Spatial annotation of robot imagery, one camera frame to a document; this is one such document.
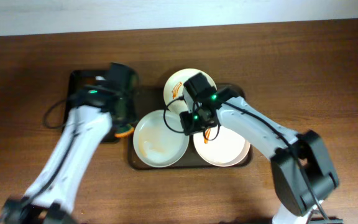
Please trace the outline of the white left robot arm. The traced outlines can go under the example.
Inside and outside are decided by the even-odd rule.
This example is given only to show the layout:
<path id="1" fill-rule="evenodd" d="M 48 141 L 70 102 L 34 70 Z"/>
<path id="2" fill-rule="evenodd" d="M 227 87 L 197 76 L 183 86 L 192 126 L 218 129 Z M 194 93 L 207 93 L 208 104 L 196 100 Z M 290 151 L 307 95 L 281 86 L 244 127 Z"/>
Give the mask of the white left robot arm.
<path id="1" fill-rule="evenodd" d="M 132 90 L 87 86 L 67 101 L 72 108 L 51 156 L 20 200 L 6 200 L 0 223 L 76 223 L 71 213 L 95 150 L 110 131 L 133 131 Z"/>

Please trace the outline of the green orange sponge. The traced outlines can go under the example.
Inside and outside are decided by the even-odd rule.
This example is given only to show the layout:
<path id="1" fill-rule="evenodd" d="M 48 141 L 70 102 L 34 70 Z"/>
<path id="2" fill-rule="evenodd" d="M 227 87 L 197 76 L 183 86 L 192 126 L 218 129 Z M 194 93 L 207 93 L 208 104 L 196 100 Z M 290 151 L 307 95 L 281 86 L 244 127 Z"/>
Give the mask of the green orange sponge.
<path id="1" fill-rule="evenodd" d="M 125 124 L 115 129 L 114 136 L 116 138 L 125 138 L 134 132 L 134 127 L 131 124 Z"/>

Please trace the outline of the grey-white plate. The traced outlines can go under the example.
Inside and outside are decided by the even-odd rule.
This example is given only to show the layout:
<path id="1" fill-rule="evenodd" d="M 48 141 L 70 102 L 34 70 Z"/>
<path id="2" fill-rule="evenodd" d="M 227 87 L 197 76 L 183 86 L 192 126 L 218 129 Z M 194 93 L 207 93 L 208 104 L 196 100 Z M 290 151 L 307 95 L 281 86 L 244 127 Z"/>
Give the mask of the grey-white plate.
<path id="1" fill-rule="evenodd" d="M 156 110 L 137 124 L 133 147 L 139 159 L 150 167 L 168 167 L 185 154 L 190 137 L 182 133 L 179 115 Z"/>

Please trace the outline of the cream plate with sauce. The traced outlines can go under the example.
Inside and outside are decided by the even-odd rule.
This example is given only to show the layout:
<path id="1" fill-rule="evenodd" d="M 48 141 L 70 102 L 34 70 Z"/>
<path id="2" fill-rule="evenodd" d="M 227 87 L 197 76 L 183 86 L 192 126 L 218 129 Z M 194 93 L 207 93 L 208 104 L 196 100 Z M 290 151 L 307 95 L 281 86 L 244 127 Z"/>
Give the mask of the cream plate with sauce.
<path id="1" fill-rule="evenodd" d="M 195 68 L 185 68 L 182 70 L 179 70 L 175 72 L 165 83 L 164 89 L 163 89 L 163 99 L 166 105 L 168 105 L 171 101 L 177 99 L 178 97 L 183 95 L 183 84 L 192 76 L 195 76 L 197 74 L 203 74 L 208 83 L 215 88 L 217 88 L 214 80 L 204 71 L 198 70 Z M 173 102 L 168 109 L 172 111 L 173 113 L 180 114 L 181 112 L 187 111 L 188 107 L 186 105 L 186 102 L 183 100 L 178 100 L 176 102 Z"/>

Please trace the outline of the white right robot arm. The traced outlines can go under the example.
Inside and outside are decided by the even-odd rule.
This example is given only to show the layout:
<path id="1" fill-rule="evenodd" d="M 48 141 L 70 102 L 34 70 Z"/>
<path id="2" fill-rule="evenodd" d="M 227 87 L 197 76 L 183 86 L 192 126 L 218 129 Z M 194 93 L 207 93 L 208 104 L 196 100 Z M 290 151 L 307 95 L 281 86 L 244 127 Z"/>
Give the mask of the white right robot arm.
<path id="1" fill-rule="evenodd" d="M 275 193 L 281 202 L 272 223 L 309 223 L 313 212 L 330 219 L 321 204 L 338 188 L 339 177 L 322 138 L 304 134 L 272 121 L 230 88 L 183 90 L 188 110 L 180 113 L 186 135 L 208 127 L 225 127 L 258 149 L 271 165 Z"/>

